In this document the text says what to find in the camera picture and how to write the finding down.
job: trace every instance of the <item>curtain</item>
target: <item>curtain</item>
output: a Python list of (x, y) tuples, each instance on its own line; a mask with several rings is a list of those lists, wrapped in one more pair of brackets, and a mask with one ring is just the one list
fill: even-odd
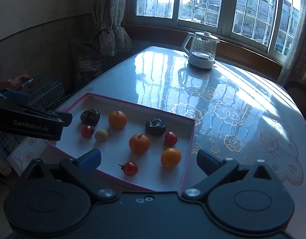
[(301, 0), (297, 31), (278, 77), (278, 84), (283, 86), (289, 78), (296, 79), (293, 75), (294, 71), (299, 73), (299, 71), (304, 70), (306, 72), (306, 54), (304, 51), (306, 51), (306, 0)]
[(125, 0), (93, 0), (93, 19), (96, 34), (93, 47), (101, 56), (114, 56), (128, 52), (132, 42), (125, 29), (121, 27)]

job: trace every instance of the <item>white tray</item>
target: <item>white tray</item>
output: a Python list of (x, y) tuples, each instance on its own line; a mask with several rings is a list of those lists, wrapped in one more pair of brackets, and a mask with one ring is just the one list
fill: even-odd
[[(82, 137), (80, 115), (86, 109), (97, 109), (100, 112), (95, 130), (108, 131), (109, 137), (105, 142), (97, 142), (94, 135), (90, 139)], [(128, 118), (127, 125), (120, 131), (113, 130), (108, 124), (108, 116), (115, 109), (124, 112)], [(92, 93), (80, 97), (66, 112), (72, 113), (71, 125), (63, 128), (60, 141), (51, 143), (46, 140), (48, 146), (75, 159), (98, 148), (102, 155), (97, 169), (100, 175), (134, 189), (181, 193), (191, 154), (195, 126), (193, 119)], [(168, 148), (164, 145), (164, 135), (151, 136), (145, 132), (145, 123), (151, 118), (162, 119), (166, 131), (173, 131), (178, 136), (174, 147), (181, 152), (182, 159), (173, 169), (163, 168), (160, 163), (161, 154)], [(137, 133), (145, 134), (151, 142), (149, 150), (140, 156), (132, 153), (128, 146), (130, 137)], [(126, 176), (119, 167), (118, 164), (127, 161), (137, 163), (139, 171), (135, 176)]]

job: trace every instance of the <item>glass kettle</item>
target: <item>glass kettle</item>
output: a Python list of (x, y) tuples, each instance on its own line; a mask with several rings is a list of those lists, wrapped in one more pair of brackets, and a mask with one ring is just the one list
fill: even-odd
[[(190, 38), (193, 38), (190, 51), (186, 45)], [(209, 32), (188, 33), (182, 49), (188, 55), (188, 62), (196, 67), (211, 69), (213, 68), (216, 55), (216, 47), (219, 40)]]

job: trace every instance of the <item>window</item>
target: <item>window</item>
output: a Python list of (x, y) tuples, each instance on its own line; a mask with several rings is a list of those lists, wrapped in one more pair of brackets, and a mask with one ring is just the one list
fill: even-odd
[(129, 0), (136, 24), (208, 31), (283, 63), (302, 17), (301, 0)]
[(248, 0), (248, 6), (252, 8), (254, 5), (254, 0)]
[(214, 0), (214, 5), (220, 5), (220, 0)]
[(275, 51), (287, 56), (299, 22), (301, 0), (282, 0), (282, 12)]

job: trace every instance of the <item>tangerine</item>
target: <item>tangerine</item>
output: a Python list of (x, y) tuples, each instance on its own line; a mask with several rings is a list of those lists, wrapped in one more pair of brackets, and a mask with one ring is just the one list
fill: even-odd
[(127, 117), (123, 112), (115, 110), (110, 113), (108, 121), (110, 127), (119, 130), (125, 127), (127, 123)]
[(174, 168), (181, 161), (181, 152), (176, 148), (167, 148), (160, 157), (160, 163), (167, 169)]
[(129, 140), (129, 147), (135, 154), (142, 155), (150, 148), (150, 139), (143, 134), (135, 134)]

